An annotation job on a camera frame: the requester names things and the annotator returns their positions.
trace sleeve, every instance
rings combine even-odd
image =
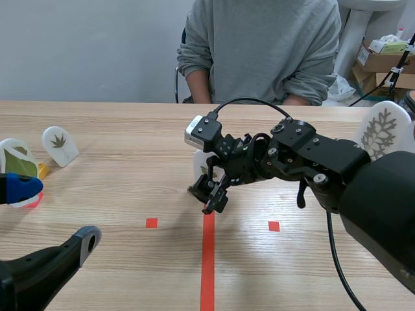
[[[336,80],[334,66],[340,29],[340,13],[336,5],[296,71],[285,81],[287,96],[293,94],[306,98],[312,106],[321,106],[327,99],[329,87]]]
[[[186,22],[186,43],[178,49],[179,72],[187,78],[193,71],[212,67],[208,38],[208,12],[205,0],[196,0]]]

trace red square marker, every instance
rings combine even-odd
[[[268,222],[270,231],[279,232],[279,222]]]
[[[158,222],[157,218],[147,218],[145,222],[145,227],[147,229],[157,229],[157,222]]]

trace black cable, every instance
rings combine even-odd
[[[336,252],[336,245],[335,245],[335,236],[333,233],[333,223],[331,221],[331,214],[330,212],[327,213],[327,229],[329,231],[329,241],[330,241],[330,249],[331,249],[331,255],[333,256],[333,261],[335,262],[335,267],[337,270],[338,277],[340,277],[340,281],[343,284],[344,289],[348,293],[350,299],[353,301],[355,306],[360,311],[366,311],[366,309],[362,306],[361,302],[356,298],[355,294],[351,290],[344,274],[342,271],[342,267],[340,266],[340,262],[338,261],[337,252]]]
[[[265,100],[262,100],[262,99],[250,98],[250,97],[239,97],[239,98],[234,98],[234,99],[228,100],[227,102],[224,102],[223,104],[219,105],[215,110],[213,110],[213,112],[218,113],[219,110],[221,110],[224,106],[226,106],[228,104],[231,104],[232,102],[242,102],[242,101],[258,102],[260,104],[267,105],[271,108],[274,108],[278,112],[282,113],[286,118],[291,118],[291,116],[287,112],[285,112],[284,109],[278,107],[277,105],[273,105],[273,104],[271,104],[269,102],[266,102]]]

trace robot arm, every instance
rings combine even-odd
[[[37,178],[0,174],[0,204],[27,200],[42,189]],[[44,310],[100,240],[97,227],[83,227],[61,246],[0,261],[0,311]]]
[[[297,204],[305,207],[310,187],[320,205],[339,214],[346,231],[415,294],[415,154],[394,152],[371,163],[352,141],[330,139],[306,122],[283,119],[272,136],[225,137],[217,113],[198,116],[185,141],[217,156],[188,191],[206,204],[204,213],[221,213],[227,189],[264,179],[298,181]],[[224,169],[213,181],[213,166]]]

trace person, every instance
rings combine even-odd
[[[340,29],[337,0],[195,0],[179,71],[194,103],[249,96],[321,106]]]

